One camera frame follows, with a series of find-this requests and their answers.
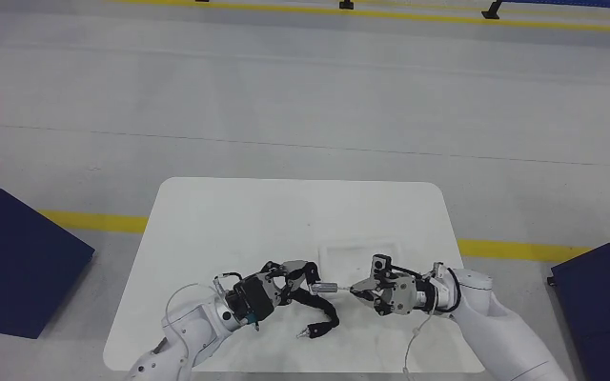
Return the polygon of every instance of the yellow line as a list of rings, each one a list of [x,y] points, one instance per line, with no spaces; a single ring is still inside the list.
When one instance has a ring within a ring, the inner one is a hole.
[[[410,4],[402,3],[399,1],[387,1],[387,0],[353,0],[354,4],[368,4],[368,5],[379,5],[388,7],[404,7],[404,8],[415,8],[421,10],[468,10],[480,12],[486,10],[488,6],[481,7],[460,7],[460,6],[442,6],[434,4]],[[610,19],[610,13],[600,14],[593,12],[578,12],[578,11],[564,11],[564,10],[500,10],[500,13],[513,13],[513,14],[533,14],[540,16],[557,16],[557,17],[578,17],[578,18],[592,18],[598,20]]]
[[[589,31],[610,31],[610,25],[595,24],[570,24],[547,21],[524,21],[524,20],[486,20],[480,17],[444,16],[433,14],[416,14],[404,12],[390,12],[383,10],[339,10],[314,7],[292,7],[276,6],[264,4],[235,4],[235,3],[203,3],[194,0],[111,0],[120,3],[178,6],[178,7],[200,7],[223,10],[258,10],[258,11],[278,11],[278,12],[297,12],[310,14],[332,14],[356,17],[376,17],[394,18],[415,21],[434,21],[454,24],[475,24],[504,27],[539,28],[539,29],[559,29],[559,30],[589,30]]]
[[[458,239],[457,245],[462,255],[501,259],[525,259],[540,262],[565,262],[591,250],[591,248],[583,247],[475,239]]]
[[[38,211],[66,229],[143,233],[148,217],[135,215],[80,213],[74,211]],[[458,239],[462,255],[499,259],[564,262],[591,250],[582,247],[527,244],[520,242]]]
[[[52,222],[66,229],[89,229],[94,231],[122,231],[143,233],[148,217],[74,211],[38,211]]]

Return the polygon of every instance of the black post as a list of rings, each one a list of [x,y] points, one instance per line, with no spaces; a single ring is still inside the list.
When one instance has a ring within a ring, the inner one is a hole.
[[[343,1],[339,2],[339,9],[340,10],[353,10],[354,3],[352,3],[351,0],[343,0]]]
[[[498,10],[499,10],[499,6],[502,5],[502,0],[496,0],[495,2],[492,3],[491,6],[489,6],[489,10],[484,10],[481,12],[481,14],[483,15],[483,17],[485,17],[486,19],[492,19],[492,20],[499,20],[499,16],[498,16]]]

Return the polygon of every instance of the blue partition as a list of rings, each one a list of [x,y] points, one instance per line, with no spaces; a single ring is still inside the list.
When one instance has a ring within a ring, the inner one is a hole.
[[[93,252],[0,189],[0,334],[37,338]]]

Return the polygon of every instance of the black cable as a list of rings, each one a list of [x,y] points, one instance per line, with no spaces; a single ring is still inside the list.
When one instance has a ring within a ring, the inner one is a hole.
[[[243,278],[241,277],[241,274],[239,272],[223,272],[222,276],[236,276],[239,278],[239,280],[242,280]]]
[[[454,283],[456,284],[456,290],[457,290],[457,299],[456,299],[456,303],[454,303],[454,305],[450,308],[450,309],[440,309],[439,307],[437,307],[437,311],[441,312],[441,313],[449,313],[449,312],[453,312],[456,310],[456,308],[459,306],[459,303],[461,302],[461,288],[459,286],[459,282],[458,282],[458,277],[456,276],[456,274],[454,273],[453,270],[447,268],[447,271],[449,273],[451,273],[451,276],[454,278]]]
[[[418,272],[415,272],[413,270],[409,270],[409,269],[405,269],[405,268],[400,268],[400,267],[394,266],[394,265],[392,265],[392,270],[398,270],[398,271],[406,272],[409,275],[413,276],[415,279],[421,279],[421,274],[418,273]]]

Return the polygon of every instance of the floor marking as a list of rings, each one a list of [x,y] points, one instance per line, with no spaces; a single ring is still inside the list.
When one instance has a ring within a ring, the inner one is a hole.
[[[120,214],[82,213],[75,211],[38,211],[65,229],[118,231],[141,234],[148,217]],[[565,262],[591,248],[540,245],[521,242],[458,239],[459,251],[465,256],[497,259],[524,259],[540,262]]]
[[[145,4],[157,6],[178,6],[178,7],[200,7],[209,9],[223,10],[257,10],[257,11],[277,11],[292,13],[310,14],[332,14],[354,17],[374,17],[374,18],[393,18],[414,21],[433,21],[454,24],[474,24],[488,26],[503,26],[517,28],[537,28],[537,29],[556,29],[556,30],[586,30],[586,31],[610,31],[610,25],[596,24],[571,24],[552,21],[525,21],[525,20],[487,20],[481,15],[477,17],[447,16],[433,14],[418,14],[405,12],[391,12],[387,10],[340,10],[316,7],[293,7],[278,6],[268,4],[237,4],[237,3],[205,3],[194,0],[110,0],[116,3]]]

